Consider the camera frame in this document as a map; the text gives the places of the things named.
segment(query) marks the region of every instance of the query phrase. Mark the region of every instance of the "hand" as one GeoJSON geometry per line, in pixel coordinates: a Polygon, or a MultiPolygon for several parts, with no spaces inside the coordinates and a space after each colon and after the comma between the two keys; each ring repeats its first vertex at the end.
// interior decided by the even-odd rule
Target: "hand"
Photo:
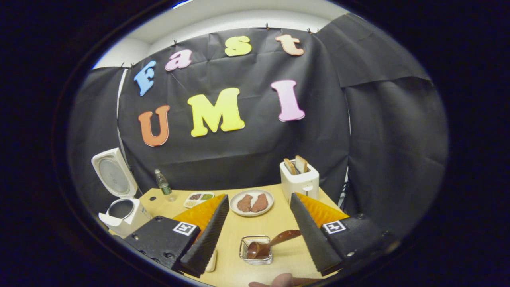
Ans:
{"type": "Polygon", "coordinates": [[[312,279],[312,278],[296,278],[293,277],[290,273],[280,274],[275,277],[273,282],[271,282],[271,286],[262,284],[260,282],[250,282],[248,284],[249,287],[295,287],[301,286],[305,284],[311,284],[319,281],[320,279],[312,279]]]}

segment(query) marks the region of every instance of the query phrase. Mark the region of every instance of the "wooden table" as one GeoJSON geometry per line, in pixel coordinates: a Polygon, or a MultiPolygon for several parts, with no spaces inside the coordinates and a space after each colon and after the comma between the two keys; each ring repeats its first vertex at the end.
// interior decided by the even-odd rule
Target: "wooden table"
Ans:
{"type": "MultiPolygon", "coordinates": [[[[225,193],[228,194],[230,200],[238,192],[254,188],[266,190],[273,195],[272,208],[263,215],[251,218],[242,217],[229,210],[216,244],[218,252],[216,269],[213,272],[205,272],[200,278],[187,274],[186,276],[206,284],[221,287],[248,286],[248,283],[252,281],[270,284],[277,275],[282,273],[292,273],[295,277],[326,278],[327,276],[322,277],[317,272],[302,236],[272,247],[273,262],[269,265],[250,265],[239,257],[239,245],[241,238],[244,236],[267,235],[273,238],[284,230],[299,229],[294,214],[282,192],[281,184],[200,191],[211,191],[216,195],[225,193]]],[[[160,189],[152,188],[140,198],[140,201],[153,217],[172,218],[187,210],[183,206],[185,199],[190,193],[197,191],[174,190],[172,194],[176,195],[176,200],[171,202],[160,189]]],[[[322,190],[319,190],[318,200],[340,210],[322,190]]]]}

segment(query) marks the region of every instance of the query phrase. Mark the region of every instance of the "spoon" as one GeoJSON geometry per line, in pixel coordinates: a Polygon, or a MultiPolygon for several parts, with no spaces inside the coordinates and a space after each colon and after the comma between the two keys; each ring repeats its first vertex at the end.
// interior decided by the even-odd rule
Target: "spoon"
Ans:
{"type": "Polygon", "coordinates": [[[291,240],[301,235],[299,230],[286,230],[278,234],[269,243],[252,242],[248,246],[248,259],[262,259],[269,256],[271,246],[291,240]]]}

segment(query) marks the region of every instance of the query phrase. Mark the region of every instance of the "plastic bottle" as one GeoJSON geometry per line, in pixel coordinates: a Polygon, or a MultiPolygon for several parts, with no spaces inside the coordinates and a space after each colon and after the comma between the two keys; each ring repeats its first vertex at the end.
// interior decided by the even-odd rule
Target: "plastic bottle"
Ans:
{"type": "Polygon", "coordinates": [[[168,197],[169,201],[174,201],[175,195],[172,194],[172,189],[168,185],[168,181],[166,180],[166,178],[161,174],[159,169],[156,169],[154,173],[156,174],[156,183],[158,184],[158,187],[161,188],[161,191],[163,192],[164,195],[170,195],[168,197]]]}

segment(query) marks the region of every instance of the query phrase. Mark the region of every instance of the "meat slice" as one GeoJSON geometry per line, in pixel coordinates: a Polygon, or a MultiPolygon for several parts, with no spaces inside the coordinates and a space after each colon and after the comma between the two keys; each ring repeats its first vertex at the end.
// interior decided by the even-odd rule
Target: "meat slice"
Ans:
{"type": "Polygon", "coordinates": [[[257,197],[257,201],[251,207],[251,212],[259,212],[267,208],[267,197],[266,194],[260,194],[257,197]]]}
{"type": "Polygon", "coordinates": [[[251,209],[251,199],[253,197],[251,195],[245,195],[243,199],[241,199],[237,203],[237,208],[242,212],[249,212],[251,209]]]}

